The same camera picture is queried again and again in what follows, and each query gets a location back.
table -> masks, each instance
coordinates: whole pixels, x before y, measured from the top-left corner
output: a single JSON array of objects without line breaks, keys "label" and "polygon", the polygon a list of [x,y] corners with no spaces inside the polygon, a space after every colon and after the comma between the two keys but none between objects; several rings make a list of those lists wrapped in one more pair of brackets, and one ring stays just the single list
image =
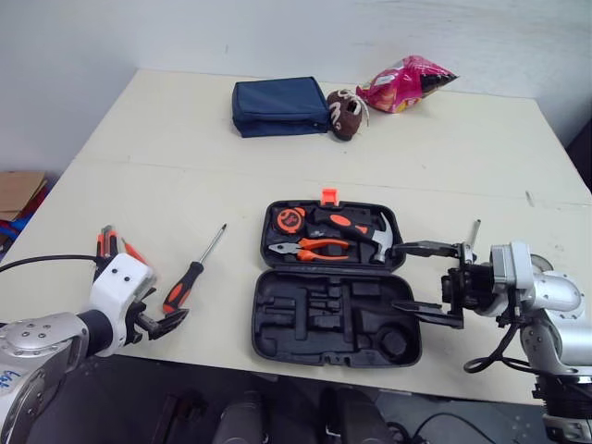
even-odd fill
[{"label": "table", "polygon": [[[109,223],[154,266],[164,292],[219,226],[174,333],[121,352],[254,372],[303,376],[474,400],[536,403],[534,379],[502,364],[467,375],[463,364],[489,354],[503,331],[466,314],[465,329],[421,325],[423,357],[412,367],[351,369],[267,361],[251,346],[255,280],[265,208],[275,200],[341,199],[395,211],[405,241],[462,241],[481,218],[476,252],[526,241],[592,295],[592,198],[529,99],[437,92],[401,115],[371,113],[351,142],[330,134],[242,139],[230,96],[240,78],[139,70],[18,238],[5,259],[93,253]],[[328,93],[342,85],[322,84]],[[454,262],[409,257],[396,273],[419,301],[439,302],[439,277]],[[5,321],[78,312],[91,264],[33,264],[0,274]],[[524,356],[516,339],[508,354]]]}]

pink snack bag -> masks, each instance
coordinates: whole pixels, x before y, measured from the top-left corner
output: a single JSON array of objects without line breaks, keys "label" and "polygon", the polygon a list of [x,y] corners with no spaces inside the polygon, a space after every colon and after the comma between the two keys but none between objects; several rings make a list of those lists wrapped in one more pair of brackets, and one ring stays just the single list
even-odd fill
[{"label": "pink snack bag", "polygon": [[373,108],[400,113],[457,78],[420,55],[409,55],[358,86],[356,93]]}]

hammer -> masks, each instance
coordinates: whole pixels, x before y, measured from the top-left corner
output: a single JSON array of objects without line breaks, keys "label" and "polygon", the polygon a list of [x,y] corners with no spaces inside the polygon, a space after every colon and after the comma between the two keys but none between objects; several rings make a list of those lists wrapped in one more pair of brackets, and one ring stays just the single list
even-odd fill
[{"label": "hammer", "polygon": [[348,217],[339,213],[332,213],[330,211],[319,209],[314,210],[314,222],[329,222],[332,225],[339,227],[343,233],[352,234],[357,238],[364,239],[365,241],[372,241],[378,245],[378,251],[374,255],[374,259],[384,264],[387,250],[392,247],[392,228],[390,227],[387,217],[383,213],[380,213],[380,216],[382,217],[382,220],[385,221],[386,228],[384,231],[365,225],[358,225]]}]

orange tape measure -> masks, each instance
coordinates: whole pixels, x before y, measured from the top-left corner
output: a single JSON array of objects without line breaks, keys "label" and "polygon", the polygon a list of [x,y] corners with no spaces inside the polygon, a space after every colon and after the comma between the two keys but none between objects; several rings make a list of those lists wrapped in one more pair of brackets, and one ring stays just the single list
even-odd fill
[{"label": "orange tape measure", "polygon": [[284,233],[295,234],[304,227],[304,216],[306,216],[306,211],[300,206],[286,208],[277,215],[276,225]]}]

navy blue pouch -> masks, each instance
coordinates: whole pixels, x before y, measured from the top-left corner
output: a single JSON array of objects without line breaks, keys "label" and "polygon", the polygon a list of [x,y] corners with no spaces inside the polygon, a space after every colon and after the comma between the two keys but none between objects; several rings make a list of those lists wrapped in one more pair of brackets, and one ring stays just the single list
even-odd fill
[{"label": "navy blue pouch", "polygon": [[232,121],[242,137],[327,132],[329,110],[313,77],[238,81]]}]

